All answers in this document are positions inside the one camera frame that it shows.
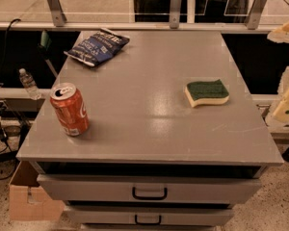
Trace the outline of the green and yellow sponge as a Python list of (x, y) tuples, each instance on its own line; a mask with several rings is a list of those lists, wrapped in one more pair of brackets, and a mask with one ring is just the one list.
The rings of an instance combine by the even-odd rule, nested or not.
[(189, 83), (185, 87), (185, 94), (193, 108), (200, 105), (222, 105), (229, 99), (229, 92), (220, 79)]

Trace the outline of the blue chip bag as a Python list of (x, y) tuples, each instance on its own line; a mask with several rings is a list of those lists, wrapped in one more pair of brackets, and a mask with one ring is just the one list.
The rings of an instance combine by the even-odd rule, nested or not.
[(102, 28), (65, 51), (65, 54), (82, 64), (95, 67), (113, 59), (129, 41), (129, 37)]

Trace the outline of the grey drawer cabinet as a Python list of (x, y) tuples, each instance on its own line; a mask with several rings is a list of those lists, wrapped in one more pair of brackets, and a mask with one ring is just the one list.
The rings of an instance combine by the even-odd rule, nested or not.
[[(44, 104), (18, 152), (41, 174), (257, 179), (282, 164), (276, 144), (218, 32), (133, 31), (106, 64), (67, 60), (60, 82), (82, 93), (89, 130), (66, 135)], [(220, 79), (222, 105), (192, 107), (185, 87)], [(67, 206), (226, 210), (236, 204), (64, 201)], [(216, 226), (80, 223), (85, 231), (214, 231)]]

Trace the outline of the lower grey drawer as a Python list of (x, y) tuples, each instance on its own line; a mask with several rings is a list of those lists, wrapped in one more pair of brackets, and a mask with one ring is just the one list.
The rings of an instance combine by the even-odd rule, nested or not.
[(233, 217), (230, 209), (67, 206), (65, 212), (71, 220), (87, 224), (216, 226)]

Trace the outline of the grey drawer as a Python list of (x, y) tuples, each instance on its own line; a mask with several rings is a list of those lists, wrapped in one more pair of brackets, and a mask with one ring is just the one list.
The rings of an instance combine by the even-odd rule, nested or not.
[(260, 188), (257, 179), (153, 176), (38, 176), (49, 196), (64, 201), (237, 204)]
[(71, 220), (87, 224), (216, 226), (233, 217), (230, 209), (67, 206), (65, 212)]

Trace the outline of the red soda can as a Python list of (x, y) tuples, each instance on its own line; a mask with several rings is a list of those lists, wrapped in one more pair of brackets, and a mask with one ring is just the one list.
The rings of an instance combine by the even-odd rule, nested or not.
[(67, 135), (75, 137), (89, 128), (89, 118), (80, 90), (71, 83), (61, 83), (50, 91), (50, 103)]

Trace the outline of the upper grey drawer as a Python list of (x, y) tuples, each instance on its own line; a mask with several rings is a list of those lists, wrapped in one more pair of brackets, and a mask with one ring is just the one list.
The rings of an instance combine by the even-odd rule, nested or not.
[(38, 176), (49, 196), (64, 201), (237, 204), (260, 188), (257, 179), (153, 176)]

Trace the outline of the clear plastic water bottle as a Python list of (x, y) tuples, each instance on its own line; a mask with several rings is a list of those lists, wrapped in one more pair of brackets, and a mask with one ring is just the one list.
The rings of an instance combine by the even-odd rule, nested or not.
[(27, 72), (25, 68), (19, 69), (19, 80), (23, 85), (24, 89), (26, 89), (31, 99), (41, 99), (41, 93), (32, 74)]

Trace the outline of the brown cardboard box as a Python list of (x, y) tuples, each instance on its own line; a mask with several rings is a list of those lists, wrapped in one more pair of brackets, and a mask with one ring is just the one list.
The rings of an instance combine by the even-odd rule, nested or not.
[(37, 182), (38, 173), (28, 162), (21, 162), (9, 184), (10, 220), (58, 220), (65, 207), (60, 200), (52, 200)]

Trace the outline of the right metal bracket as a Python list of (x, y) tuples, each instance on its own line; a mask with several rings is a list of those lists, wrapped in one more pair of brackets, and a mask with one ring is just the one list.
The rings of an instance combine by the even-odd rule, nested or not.
[(249, 30), (258, 28), (267, 1), (268, 0), (253, 0), (249, 15), (245, 21), (245, 25)]

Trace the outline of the metal bracket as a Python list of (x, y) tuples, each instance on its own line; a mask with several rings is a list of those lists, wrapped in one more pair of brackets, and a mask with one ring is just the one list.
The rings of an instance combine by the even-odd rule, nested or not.
[(47, 0), (47, 4), (51, 12), (53, 24), (56, 27), (63, 27), (66, 24), (66, 16), (60, 0)]
[(171, 29), (177, 29), (180, 23), (180, 11), (182, 0), (171, 0), (169, 24)]
[(245, 25), (249, 30), (258, 28), (267, 1), (268, 0), (253, 0), (249, 15), (245, 21)]

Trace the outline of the middle metal bracket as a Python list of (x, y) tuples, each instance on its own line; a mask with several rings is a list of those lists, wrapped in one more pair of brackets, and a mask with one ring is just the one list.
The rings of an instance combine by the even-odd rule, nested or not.
[(180, 11), (182, 0), (171, 0), (169, 24), (171, 29), (177, 29), (180, 23)]

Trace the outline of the left metal bracket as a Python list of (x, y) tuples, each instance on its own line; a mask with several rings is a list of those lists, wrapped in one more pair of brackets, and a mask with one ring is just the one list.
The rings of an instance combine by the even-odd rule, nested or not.
[(47, 0), (47, 4), (51, 12), (53, 24), (56, 27), (63, 27), (66, 24), (66, 16), (60, 0)]

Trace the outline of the green handled tool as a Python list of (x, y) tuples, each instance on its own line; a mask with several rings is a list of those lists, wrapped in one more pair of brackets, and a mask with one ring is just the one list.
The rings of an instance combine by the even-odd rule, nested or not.
[(47, 65), (48, 65), (50, 71), (52, 72), (52, 74), (54, 75), (54, 77), (57, 78), (58, 73), (57, 73), (54, 65), (51, 63), (49, 53), (48, 53), (51, 42), (52, 42), (52, 40), (50, 39), (47, 31), (43, 30), (41, 32), (40, 42), (38, 44), (38, 50), (41, 53), (41, 56), (43, 57), (45, 62), (47, 63)]

